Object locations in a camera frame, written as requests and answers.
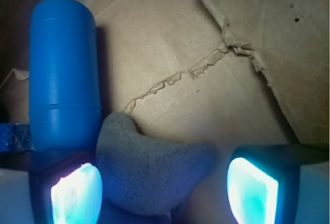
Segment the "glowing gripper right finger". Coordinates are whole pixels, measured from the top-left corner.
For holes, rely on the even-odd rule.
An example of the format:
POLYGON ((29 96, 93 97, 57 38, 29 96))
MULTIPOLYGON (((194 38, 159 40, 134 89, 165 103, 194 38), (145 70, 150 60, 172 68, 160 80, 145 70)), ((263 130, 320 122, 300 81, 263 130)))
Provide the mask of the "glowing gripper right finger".
POLYGON ((300 169, 296 145, 236 148, 227 169, 227 197, 237 223, 294 223, 300 169))

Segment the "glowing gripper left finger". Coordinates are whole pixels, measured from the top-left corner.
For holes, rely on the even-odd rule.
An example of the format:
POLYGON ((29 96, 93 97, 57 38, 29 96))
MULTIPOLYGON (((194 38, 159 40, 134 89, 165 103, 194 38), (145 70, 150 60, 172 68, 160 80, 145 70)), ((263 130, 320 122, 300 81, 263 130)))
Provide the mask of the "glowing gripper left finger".
POLYGON ((91 153, 30 152, 28 163, 36 223, 97 223, 103 182, 91 153))

